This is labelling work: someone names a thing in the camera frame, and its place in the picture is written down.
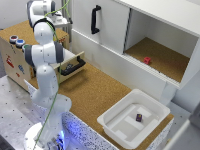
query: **open cabinet compartment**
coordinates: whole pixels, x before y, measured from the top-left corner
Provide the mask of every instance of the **open cabinet compartment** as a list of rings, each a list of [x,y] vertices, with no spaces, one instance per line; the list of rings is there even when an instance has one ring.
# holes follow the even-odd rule
[[[197,36],[131,9],[124,55],[143,65],[144,58],[150,57],[149,66],[157,70],[158,76],[164,74],[168,81],[182,87],[195,74],[190,71],[195,63],[190,68],[188,63],[195,49],[198,50],[197,42]]]

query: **cabinet handle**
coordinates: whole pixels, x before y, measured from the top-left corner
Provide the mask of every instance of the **cabinet handle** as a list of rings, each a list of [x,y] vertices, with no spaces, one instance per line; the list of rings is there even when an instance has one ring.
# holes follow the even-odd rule
[[[96,12],[101,10],[101,7],[96,5],[96,8],[92,10],[92,24],[91,24],[91,30],[92,34],[98,33],[100,30],[96,28]]]
[[[78,70],[79,68],[83,67],[86,64],[86,62],[83,59],[81,59],[80,56],[77,57],[77,61],[79,62],[78,65],[66,70],[61,69],[61,75],[67,76],[73,73],[74,71]]]

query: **drawer handle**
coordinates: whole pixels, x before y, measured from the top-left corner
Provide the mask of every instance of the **drawer handle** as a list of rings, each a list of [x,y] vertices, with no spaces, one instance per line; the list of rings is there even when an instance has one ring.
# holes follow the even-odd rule
[[[91,30],[92,34],[98,33],[100,30],[96,28],[96,12],[101,10],[101,7],[96,5],[96,8],[92,10],[92,24],[91,24]]]
[[[67,76],[67,75],[73,73],[74,71],[78,70],[79,68],[83,67],[86,64],[86,62],[83,59],[81,59],[80,56],[77,56],[77,61],[79,62],[78,65],[76,65],[72,68],[69,68],[69,69],[65,69],[65,70],[61,69],[61,75]]]

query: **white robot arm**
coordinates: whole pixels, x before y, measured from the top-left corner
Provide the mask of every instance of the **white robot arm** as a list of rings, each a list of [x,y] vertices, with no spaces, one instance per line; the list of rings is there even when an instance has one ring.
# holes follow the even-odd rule
[[[33,139],[34,142],[32,142],[32,145],[30,145],[30,142],[29,145],[25,145],[25,150],[30,147],[33,148],[35,143],[37,143],[35,150],[66,148],[64,140],[62,146],[59,144],[53,144],[53,147],[49,146],[49,143],[55,143],[55,139],[60,137],[58,135],[61,135],[63,130],[62,113],[69,111],[72,105],[70,98],[60,94],[57,95],[57,76],[50,65],[64,61],[65,49],[60,43],[53,41],[53,35],[55,27],[66,26],[67,24],[66,19],[62,17],[60,12],[49,14],[45,18],[45,14],[52,11],[55,11],[55,2],[52,0],[29,1],[27,3],[29,23],[33,28],[35,39],[39,43],[39,45],[25,45],[23,47],[26,62],[36,69],[39,87],[33,93],[31,99],[33,103],[47,108],[46,117],[48,116],[48,120],[45,122],[46,124],[43,123],[41,135],[41,129],[39,129],[37,136]]]

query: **cork board surface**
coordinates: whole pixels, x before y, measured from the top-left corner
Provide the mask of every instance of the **cork board surface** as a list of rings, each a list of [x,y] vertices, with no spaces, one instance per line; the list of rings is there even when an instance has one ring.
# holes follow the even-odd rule
[[[38,88],[36,78],[29,82]],[[131,89],[88,63],[82,71],[61,83],[58,91],[59,94],[71,98],[72,113],[120,150],[124,148],[105,134],[97,118],[129,92]],[[168,115],[136,150],[146,149],[172,119],[173,115]]]
[[[69,36],[61,29],[56,29],[56,34],[58,39],[61,39],[64,36]],[[17,35],[19,39],[25,40],[26,44],[38,44],[34,38],[33,29],[30,27],[28,20],[0,31],[0,37],[2,37],[7,42],[9,42],[9,38],[12,35]]]
[[[190,58],[173,51],[149,38],[144,38],[125,53],[144,62],[145,57],[150,57],[149,66],[181,82]]]

